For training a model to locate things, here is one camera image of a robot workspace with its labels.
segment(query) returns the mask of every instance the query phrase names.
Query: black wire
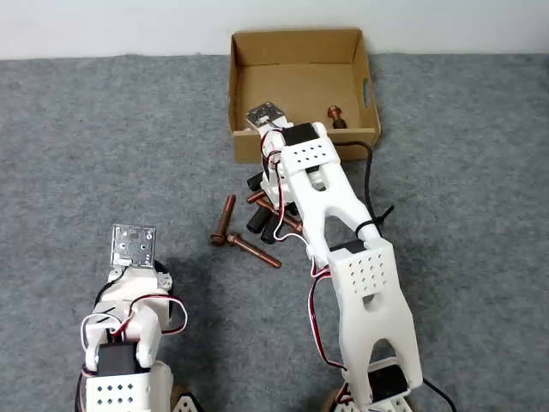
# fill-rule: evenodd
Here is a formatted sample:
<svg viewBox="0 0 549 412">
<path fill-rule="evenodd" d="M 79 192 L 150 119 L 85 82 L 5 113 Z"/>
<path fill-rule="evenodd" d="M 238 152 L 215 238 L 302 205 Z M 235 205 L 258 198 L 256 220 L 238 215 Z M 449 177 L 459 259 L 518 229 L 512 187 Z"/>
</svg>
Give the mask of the black wire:
<svg viewBox="0 0 549 412">
<path fill-rule="evenodd" d="M 365 198 L 366 208 L 368 208 L 368 213 L 370 213 L 370 216 L 373 218 L 375 214 L 374 214 L 374 208 L 371 205 L 371 199 L 370 199 L 370 169 L 371 169 L 371 158 L 372 158 L 370 145 L 356 140 L 352 142 L 334 143 L 334 146 L 362 146 L 368 152 L 368 156 L 366 157 L 366 170 L 364 173 L 364 198 Z"/>
<path fill-rule="evenodd" d="M 364 173 L 364 199 L 365 199 L 366 208 L 368 209 L 368 213 L 371 216 L 371 221 L 365 222 L 361 224 L 361 226 L 363 227 L 366 224 L 373 223 L 374 225 L 376 225 L 377 230 L 380 231 L 380 228 L 379 228 L 380 224 L 383 223 L 385 218 L 389 215 L 389 213 L 393 211 L 395 206 L 389 207 L 381 216 L 376 216 L 376 212 L 374 212 L 374 207 L 371 204 L 371 198 L 370 198 L 370 170 L 371 170 L 371 159 L 373 157 L 373 153 L 370 145 L 366 142 L 353 140 L 351 142 L 338 142 L 338 143 L 334 142 L 334 146 L 362 146 L 363 148 L 366 149 L 366 152 L 368 152 L 368 155 L 366 157 L 366 170 Z"/>
<path fill-rule="evenodd" d="M 451 397 L 449 397 L 440 389 L 438 389 L 434 384 L 429 382 L 426 378 L 423 378 L 423 383 L 429 386 L 431 389 L 433 389 L 442 399 L 444 399 L 448 403 L 449 407 L 452 409 L 452 412 L 457 412 L 457 408 L 455 407 L 454 401 L 452 401 Z"/>
<path fill-rule="evenodd" d="M 80 373 L 80 377 L 78 377 L 78 383 L 76 384 L 76 394 L 75 394 L 75 412 L 83 412 L 80 409 L 80 391 L 81 391 L 81 385 L 82 385 L 82 374 Z"/>
<path fill-rule="evenodd" d="M 110 288 L 112 285 L 114 285 L 116 282 L 118 282 L 120 279 L 122 279 L 122 276 L 124 276 L 124 273 L 126 273 L 126 270 L 128 269 L 128 266 L 125 266 L 123 269 L 122 269 L 122 273 L 120 274 L 119 277 L 117 277 L 116 279 L 106 283 L 103 288 L 100 289 L 100 291 L 97 293 L 97 295 L 95 296 L 95 303 L 94 303 L 94 306 L 97 305 L 98 303 L 100 303 L 100 300 L 101 300 L 101 296 L 103 296 L 103 294 L 107 291 L 108 288 Z"/>
</svg>

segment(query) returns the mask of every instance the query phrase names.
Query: black cylinder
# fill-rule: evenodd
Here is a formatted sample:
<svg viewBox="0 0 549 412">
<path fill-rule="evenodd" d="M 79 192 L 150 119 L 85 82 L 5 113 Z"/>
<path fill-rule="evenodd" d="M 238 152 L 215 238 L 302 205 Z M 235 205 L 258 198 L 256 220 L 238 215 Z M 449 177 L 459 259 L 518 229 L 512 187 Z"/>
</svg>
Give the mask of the black cylinder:
<svg viewBox="0 0 549 412">
<path fill-rule="evenodd" d="M 271 211 L 265 208 L 257 209 L 257 212 L 251 217 L 246 227 L 252 233 L 259 233 L 265 227 L 267 219 L 271 216 Z"/>
<path fill-rule="evenodd" d="M 261 233 L 261 240 L 263 242 L 272 245 L 276 241 L 275 229 L 278 226 L 279 220 L 280 217 L 275 214 L 272 214 L 271 217 L 269 217 L 267 224 L 263 228 L 263 233 Z"/>
<path fill-rule="evenodd" d="M 334 126 L 334 129 L 346 129 L 347 123 L 345 123 L 345 120 L 342 118 L 337 118 L 334 120 L 334 123 L 332 123 L 332 126 Z"/>
<path fill-rule="evenodd" d="M 248 179 L 248 187 L 251 191 L 258 191 L 261 189 L 261 181 L 263 179 L 263 172 L 256 174 Z"/>
</svg>

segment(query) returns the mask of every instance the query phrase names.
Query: copper screw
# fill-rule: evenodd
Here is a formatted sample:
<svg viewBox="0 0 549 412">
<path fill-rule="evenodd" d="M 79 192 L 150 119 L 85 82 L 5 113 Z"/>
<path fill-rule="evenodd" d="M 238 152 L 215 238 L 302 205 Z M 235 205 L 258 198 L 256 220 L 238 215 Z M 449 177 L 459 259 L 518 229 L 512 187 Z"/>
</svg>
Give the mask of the copper screw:
<svg viewBox="0 0 549 412">
<path fill-rule="evenodd" d="M 226 230 L 229 228 L 229 221 L 231 220 L 232 209 L 234 208 L 234 202 L 237 199 L 234 195 L 226 197 L 225 206 L 221 212 L 220 222 L 217 225 L 217 229 L 212 233 L 210 239 L 212 244 L 221 246 L 226 242 Z"/>
<path fill-rule="evenodd" d="M 248 202 L 249 204 L 252 204 L 252 203 L 255 203 L 257 199 L 261 199 L 262 197 L 266 197 L 266 196 L 267 196 L 267 193 L 265 193 L 265 191 L 261 189 L 260 191 L 257 191 L 249 195 L 246 198 L 246 202 Z"/>
<path fill-rule="evenodd" d="M 281 215 L 279 213 L 279 211 L 276 210 L 275 207 L 271 203 L 267 202 L 264 199 L 257 199 L 256 203 L 259 206 L 261 206 L 262 208 L 269 209 L 272 213 L 274 213 L 277 216 Z M 284 219 L 283 220 L 284 220 L 284 223 L 286 223 L 289 227 L 291 227 L 295 232 L 297 232 L 297 233 L 303 232 L 303 222 L 296 221 L 291 216 L 288 216 L 286 214 L 284 214 Z"/>
<path fill-rule="evenodd" d="M 332 123 L 334 129 L 347 128 L 347 123 L 341 118 L 341 109 L 338 106 L 330 106 L 328 108 L 328 117 L 334 120 L 334 123 Z"/>
<path fill-rule="evenodd" d="M 268 253 L 262 251 L 258 247 L 253 246 L 252 244 L 246 242 L 243 240 L 238 233 L 229 233 L 226 237 L 227 241 L 229 242 L 229 245 L 231 246 L 238 246 L 243 251 L 248 252 L 250 255 L 255 256 L 256 258 L 261 259 L 266 264 L 270 264 L 274 268 L 278 269 L 282 266 L 282 263 L 280 260 L 277 260 L 276 258 L 272 257 Z"/>
</svg>

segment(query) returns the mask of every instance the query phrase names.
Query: robotic arm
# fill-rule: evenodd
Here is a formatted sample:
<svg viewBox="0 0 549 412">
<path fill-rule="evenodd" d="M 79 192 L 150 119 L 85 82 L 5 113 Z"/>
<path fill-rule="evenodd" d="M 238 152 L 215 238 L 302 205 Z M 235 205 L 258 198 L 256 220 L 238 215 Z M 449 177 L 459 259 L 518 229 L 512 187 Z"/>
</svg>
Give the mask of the robotic arm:
<svg viewBox="0 0 549 412">
<path fill-rule="evenodd" d="M 377 230 L 368 208 L 356 198 L 322 123 L 294 126 L 271 103 L 248 113 L 261 136 L 261 187 L 280 215 L 295 203 L 303 221 L 315 282 L 332 278 L 340 308 L 339 366 L 354 404 L 387 409 L 422 383 L 412 313 L 402 294 L 393 246 Z M 324 221 L 339 218 L 355 241 L 330 248 Z M 387 339 L 396 357 L 370 363 L 375 343 Z"/>
<path fill-rule="evenodd" d="M 154 227 L 113 227 L 109 282 L 81 324 L 85 366 L 76 393 L 79 412 L 172 410 L 172 372 L 156 354 L 162 335 L 185 329 L 187 312 L 183 302 L 169 294 L 172 278 L 167 268 L 154 260 L 155 237 Z M 184 321 L 170 330 L 173 304 Z M 174 410 L 198 407 L 184 395 Z"/>
</svg>

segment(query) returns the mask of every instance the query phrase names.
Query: metal bracket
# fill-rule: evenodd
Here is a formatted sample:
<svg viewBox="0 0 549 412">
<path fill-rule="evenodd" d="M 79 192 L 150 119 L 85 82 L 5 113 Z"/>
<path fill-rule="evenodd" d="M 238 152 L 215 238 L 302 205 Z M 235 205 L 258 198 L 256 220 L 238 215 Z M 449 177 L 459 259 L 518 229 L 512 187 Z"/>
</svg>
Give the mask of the metal bracket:
<svg viewBox="0 0 549 412">
<path fill-rule="evenodd" d="M 246 113 L 248 121 L 258 129 L 268 123 L 274 124 L 276 120 L 285 116 L 284 112 L 270 101 L 254 107 Z"/>
<path fill-rule="evenodd" d="M 155 227 L 114 224 L 111 265 L 153 268 L 155 244 Z"/>
</svg>

